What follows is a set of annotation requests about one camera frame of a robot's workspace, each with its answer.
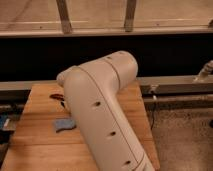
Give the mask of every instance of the floor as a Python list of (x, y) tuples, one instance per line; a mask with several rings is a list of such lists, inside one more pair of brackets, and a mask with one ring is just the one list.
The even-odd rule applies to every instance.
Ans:
[[(154, 111), (152, 132), (161, 171), (211, 171), (213, 128), (209, 122), (213, 119), (213, 106), (158, 105)], [(153, 110), (150, 108), (148, 116), (152, 123)]]
[[(127, 0), (67, 0), (73, 28), (122, 28)], [(212, 0), (138, 0), (135, 27), (208, 25)], [(0, 0), (0, 30), (59, 30), (56, 1)]]

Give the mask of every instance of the glass panel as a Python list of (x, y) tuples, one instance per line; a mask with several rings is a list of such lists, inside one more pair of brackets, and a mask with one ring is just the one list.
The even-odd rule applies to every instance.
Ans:
[(73, 28), (123, 27), (126, 0), (67, 0)]
[(0, 0), (0, 30), (59, 30), (55, 0)]
[(212, 19), (212, 0), (138, 0), (134, 26), (206, 26)]

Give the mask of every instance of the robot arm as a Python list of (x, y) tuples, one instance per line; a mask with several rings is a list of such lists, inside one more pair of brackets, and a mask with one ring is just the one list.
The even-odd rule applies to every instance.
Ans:
[(65, 100), (101, 171), (154, 170), (116, 93), (136, 78), (137, 62), (124, 51), (60, 73)]

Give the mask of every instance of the wooden board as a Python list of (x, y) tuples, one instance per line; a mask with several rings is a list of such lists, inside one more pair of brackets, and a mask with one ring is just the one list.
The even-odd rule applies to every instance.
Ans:
[[(57, 84), (36, 84), (25, 105), (21, 120), (11, 138), (2, 171), (96, 171), (98, 170), (78, 128), (56, 133), (56, 118), (69, 117), (50, 94), (63, 93)], [(159, 170), (155, 144), (137, 82), (117, 95), (130, 125)]]

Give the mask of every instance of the black panel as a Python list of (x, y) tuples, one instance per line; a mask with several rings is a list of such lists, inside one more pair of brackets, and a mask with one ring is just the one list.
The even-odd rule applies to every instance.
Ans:
[(139, 76), (195, 75), (213, 59), (213, 34), (1, 38), (0, 81), (55, 79), (61, 70), (127, 50)]

